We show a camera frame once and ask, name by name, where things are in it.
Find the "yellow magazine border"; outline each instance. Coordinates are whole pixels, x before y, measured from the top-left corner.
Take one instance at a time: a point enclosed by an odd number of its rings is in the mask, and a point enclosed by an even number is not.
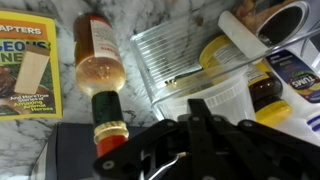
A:
[[[48,41],[51,44],[50,51],[50,65],[52,73],[53,93],[55,100],[55,114],[25,114],[25,115],[13,115],[13,116],[0,116],[0,120],[13,120],[23,118],[62,118],[62,100],[61,100],[61,88],[60,88],[60,76],[59,76],[59,59],[57,48],[56,27],[54,19],[48,17],[35,16],[30,14],[22,14],[16,12],[0,11],[0,19],[26,21],[34,23],[42,23],[46,26]]]

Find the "jar lid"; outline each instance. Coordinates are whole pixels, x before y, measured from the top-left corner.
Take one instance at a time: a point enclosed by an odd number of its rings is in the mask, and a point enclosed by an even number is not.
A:
[[[259,123],[274,127],[287,119],[292,113],[292,108],[284,100],[273,102],[256,112]]]

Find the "bottle neck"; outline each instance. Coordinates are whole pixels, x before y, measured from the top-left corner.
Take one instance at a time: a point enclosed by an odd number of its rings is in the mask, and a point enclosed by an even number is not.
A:
[[[112,121],[123,121],[119,95],[115,91],[104,91],[92,97],[94,127]]]

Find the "magazine cover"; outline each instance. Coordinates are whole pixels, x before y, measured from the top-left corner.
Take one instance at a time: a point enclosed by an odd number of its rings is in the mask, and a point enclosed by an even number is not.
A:
[[[35,94],[14,91],[26,45],[50,50]],[[50,17],[0,10],[0,120],[62,118],[56,31]]]

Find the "bottle label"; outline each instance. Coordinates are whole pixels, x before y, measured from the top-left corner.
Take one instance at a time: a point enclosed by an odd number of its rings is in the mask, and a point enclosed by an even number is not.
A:
[[[100,17],[90,18],[93,50],[95,57],[108,57],[121,61],[112,27]]]
[[[269,78],[265,72],[261,71],[256,65],[253,64],[249,65],[246,76],[248,78],[248,86]]]
[[[226,36],[222,35],[211,41],[200,56],[200,64],[203,69],[218,66],[220,64],[241,63],[248,58]]]
[[[284,50],[267,61],[279,76],[310,103],[320,102],[320,79],[300,58]]]

